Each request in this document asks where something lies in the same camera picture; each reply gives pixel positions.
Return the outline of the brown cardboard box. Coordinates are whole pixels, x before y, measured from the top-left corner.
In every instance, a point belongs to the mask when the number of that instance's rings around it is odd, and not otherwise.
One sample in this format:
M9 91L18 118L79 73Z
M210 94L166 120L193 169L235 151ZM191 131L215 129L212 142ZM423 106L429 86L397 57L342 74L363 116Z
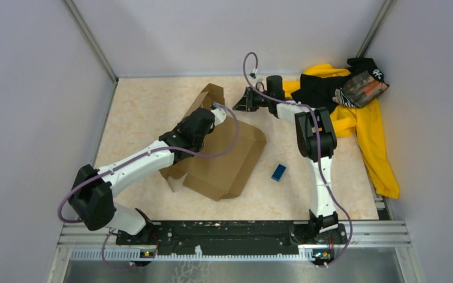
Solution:
M197 108L211 109L213 102L225 104L224 89L209 83L191 104L184 117ZM202 154L217 154L225 151L235 137L235 121L229 114L223 123L205 136ZM258 163L267 143L259 128L239 120L239 135L233 149L214 158L192 156L184 161L159 170L164 179L180 179L188 187L212 200L239 197Z

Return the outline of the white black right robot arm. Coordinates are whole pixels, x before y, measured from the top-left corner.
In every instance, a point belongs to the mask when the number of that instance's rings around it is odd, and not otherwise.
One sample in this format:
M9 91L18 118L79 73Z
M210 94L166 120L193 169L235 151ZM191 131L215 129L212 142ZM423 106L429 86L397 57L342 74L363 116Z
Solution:
M331 188L331 163L337 147L329 111L287 100L282 77L271 75L266 78L265 90L248 86L234 110L255 112L261 107L268 109L274 117L293 123L300 154L308 160L313 182L310 204L308 234L316 243L325 242L339 225L334 196Z

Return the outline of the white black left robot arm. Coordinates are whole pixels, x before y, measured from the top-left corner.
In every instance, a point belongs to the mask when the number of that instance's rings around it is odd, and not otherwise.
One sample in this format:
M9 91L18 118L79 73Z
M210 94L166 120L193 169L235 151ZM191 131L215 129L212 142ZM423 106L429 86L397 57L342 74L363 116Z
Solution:
M148 217L139 209L116 204L114 198L146 176L199 154L205 136L226 117L222 108L197 108L141 151L98 169L83 166L68 195L68 204L89 231L117 229L139 244L148 243L153 236Z

